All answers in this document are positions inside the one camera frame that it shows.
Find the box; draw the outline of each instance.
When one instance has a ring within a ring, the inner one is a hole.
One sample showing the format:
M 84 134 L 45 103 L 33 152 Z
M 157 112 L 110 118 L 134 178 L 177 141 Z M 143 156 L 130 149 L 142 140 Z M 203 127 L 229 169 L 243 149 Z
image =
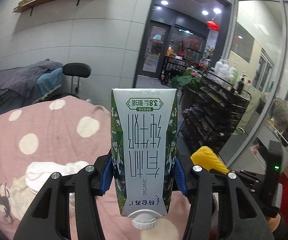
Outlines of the box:
M 113 89 L 111 102 L 111 152 L 120 213 L 134 220 L 146 213 L 165 216 L 176 158 L 177 90 Z

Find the potted plant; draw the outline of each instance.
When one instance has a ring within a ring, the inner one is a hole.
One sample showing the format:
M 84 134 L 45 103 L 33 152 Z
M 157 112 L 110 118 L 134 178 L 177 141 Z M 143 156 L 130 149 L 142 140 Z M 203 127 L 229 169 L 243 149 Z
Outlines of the potted plant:
M 201 82 L 201 74 L 202 73 L 199 73 L 199 71 L 190 68 L 183 74 L 183 76 L 176 76 L 172 78 L 172 88 L 176 88 L 177 90 L 182 88 L 183 99 L 181 103 L 181 109 L 183 118 L 185 118 L 187 114 L 185 109 L 190 108 L 195 98 L 195 94 L 191 92 L 191 90 L 185 88 L 189 87 L 193 91 L 197 91 Z

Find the metal screw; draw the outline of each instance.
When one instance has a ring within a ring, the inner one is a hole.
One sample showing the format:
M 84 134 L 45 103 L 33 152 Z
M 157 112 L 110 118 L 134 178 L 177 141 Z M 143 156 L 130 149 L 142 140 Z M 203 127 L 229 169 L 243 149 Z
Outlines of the metal screw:
M 233 172 L 230 172 L 230 173 L 228 173 L 228 177 L 229 177 L 230 179 L 236 179 L 236 178 L 237 178 L 237 175 L 236 175 L 235 173 L 233 173 Z
M 91 171 L 94 171 L 94 166 L 93 165 L 88 165 L 88 166 L 86 166 L 85 167 L 85 170 L 87 171 L 87 172 L 91 172 Z
M 193 170 L 194 171 L 196 171 L 196 172 L 200 172 L 200 171 L 202 171 L 202 167 L 201 166 L 198 166 L 198 165 L 195 165 L 194 167 L 193 167 Z
M 58 172 L 54 172 L 54 173 L 51 175 L 51 178 L 52 178 L 52 179 L 57 179 L 58 177 L 60 177 L 60 173 L 58 173 Z

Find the green bottle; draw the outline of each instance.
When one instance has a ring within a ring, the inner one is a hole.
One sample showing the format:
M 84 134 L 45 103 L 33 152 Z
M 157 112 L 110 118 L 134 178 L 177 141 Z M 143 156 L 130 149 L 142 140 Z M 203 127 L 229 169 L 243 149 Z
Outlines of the green bottle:
M 237 70 L 235 70 L 234 71 L 234 73 L 233 73 L 233 75 L 234 75 L 234 78 L 233 78 L 233 85 L 236 83 L 236 81 L 237 81 L 237 77 L 238 77 L 238 71 Z

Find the green leaf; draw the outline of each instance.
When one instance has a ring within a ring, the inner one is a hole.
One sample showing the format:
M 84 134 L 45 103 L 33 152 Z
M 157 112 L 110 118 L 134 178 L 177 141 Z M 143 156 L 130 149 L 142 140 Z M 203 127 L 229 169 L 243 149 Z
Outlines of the green leaf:
M 187 84 L 189 84 L 191 82 L 192 78 L 193 77 L 191 75 L 182 76 L 182 77 L 178 78 L 178 84 L 180 86 L 185 86 L 185 85 L 187 85 Z
M 176 88 L 178 89 L 180 87 L 180 85 L 178 84 L 177 80 L 179 77 L 173 77 L 172 78 L 172 88 Z
M 186 72 L 184 72 L 183 77 L 189 76 L 190 74 L 191 74 L 191 70 L 187 70 Z

